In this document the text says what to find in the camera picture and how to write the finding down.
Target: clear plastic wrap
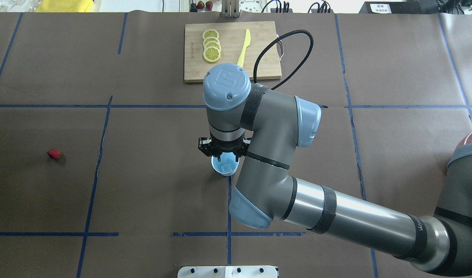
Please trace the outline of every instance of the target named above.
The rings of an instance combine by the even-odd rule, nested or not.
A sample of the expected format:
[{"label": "clear plastic wrap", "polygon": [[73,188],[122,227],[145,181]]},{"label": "clear plastic wrap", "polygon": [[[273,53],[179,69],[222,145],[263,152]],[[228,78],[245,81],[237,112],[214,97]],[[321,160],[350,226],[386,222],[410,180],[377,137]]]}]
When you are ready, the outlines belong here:
[{"label": "clear plastic wrap", "polygon": [[33,12],[42,0],[0,0],[0,12]]}]

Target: strawberry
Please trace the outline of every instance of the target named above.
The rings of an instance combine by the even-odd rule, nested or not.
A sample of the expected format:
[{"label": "strawberry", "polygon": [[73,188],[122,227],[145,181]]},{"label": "strawberry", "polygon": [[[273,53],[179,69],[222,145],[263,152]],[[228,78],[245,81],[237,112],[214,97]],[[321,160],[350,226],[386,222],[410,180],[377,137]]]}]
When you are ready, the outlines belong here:
[{"label": "strawberry", "polygon": [[52,159],[58,160],[61,157],[61,152],[58,149],[52,149],[47,152],[47,155]]},{"label": "strawberry", "polygon": [[211,1],[207,1],[207,2],[205,3],[205,6],[206,6],[206,9],[207,9],[207,10],[213,9],[213,3],[212,3]]},{"label": "strawberry", "polygon": [[199,1],[198,4],[196,5],[196,8],[199,10],[202,10],[205,7],[205,4],[203,1]]}]

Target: blue joint cap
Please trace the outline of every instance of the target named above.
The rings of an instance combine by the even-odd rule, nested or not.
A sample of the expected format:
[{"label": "blue joint cap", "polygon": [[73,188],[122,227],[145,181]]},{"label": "blue joint cap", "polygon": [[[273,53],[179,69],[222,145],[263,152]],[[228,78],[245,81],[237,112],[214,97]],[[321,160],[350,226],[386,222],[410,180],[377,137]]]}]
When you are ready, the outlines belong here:
[{"label": "blue joint cap", "polygon": [[322,109],[313,102],[294,97],[298,108],[298,147],[309,147],[320,125]]},{"label": "blue joint cap", "polygon": [[453,152],[452,158],[451,158],[449,164],[447,164],[447,168],[450,167],[450,164],[451,164],[452,162],[456,161],[457,159],[466,157],[466,156],[468,156],[468,155],[472,155],[472,143],[470,143],[470,144],[465,144],[465,145],[462,145],[462,146],[458,147],[458,148]]},{"label": "blue joint cap", "polygon": [[272,219],[257,208],[250,200],[239,192],[235,187],[232,195],[229,212],[231,216],[242,224],[255,229],[266,229],[270,226]]},{"label": "blue joint cap", "polygon": [[236,64],[216,65],[203,79],[203,101],[215,111],[233,109],[242,104],[250,90],[250,76]]}]

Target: lemon slice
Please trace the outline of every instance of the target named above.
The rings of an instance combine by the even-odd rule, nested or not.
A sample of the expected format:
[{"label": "lemon slice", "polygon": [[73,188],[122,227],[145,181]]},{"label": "lemon slice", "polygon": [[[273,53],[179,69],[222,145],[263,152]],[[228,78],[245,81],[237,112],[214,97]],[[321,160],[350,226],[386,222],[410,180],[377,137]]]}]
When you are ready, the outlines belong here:
[{"label": "lemon slice", "polygon": [[217,30],[214,29],[208,29],[204,31],[202,37],[203,39],[206,39],[208,37],[216,37],[217,39],[219,38]]},{"label": "lemon slice", "polygon": [[207,42],[218,42],[220,44],[220,42],[218,41],[216,37],[206,37],[203,40],[203,45],[206,45]]},{"label": "lemon slice", "polygon": [[222,47],[220,46],[220,43],[216,42],[216,41],[209,41],[207,42],[203,48],[206,49],[207,47],[210,47],[210,46],[215,46],[217,47],[220,51],[222,50]]},{"label": "lemon slice", "polygon": [[209,46],[203,50],[203,58],[209,63],[215,63],[220,59],[220,49],[215,46]]}]

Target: label sticker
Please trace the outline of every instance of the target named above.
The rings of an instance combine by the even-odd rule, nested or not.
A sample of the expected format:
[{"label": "label sticker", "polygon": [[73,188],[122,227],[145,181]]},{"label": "label sticker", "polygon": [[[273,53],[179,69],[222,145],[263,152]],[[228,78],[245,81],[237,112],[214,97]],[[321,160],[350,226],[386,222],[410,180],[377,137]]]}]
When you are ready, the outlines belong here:
[{"label": "label sticker", "polygon": [[389,4],[370,4],[371,11],[375,14],[391,14]]}]

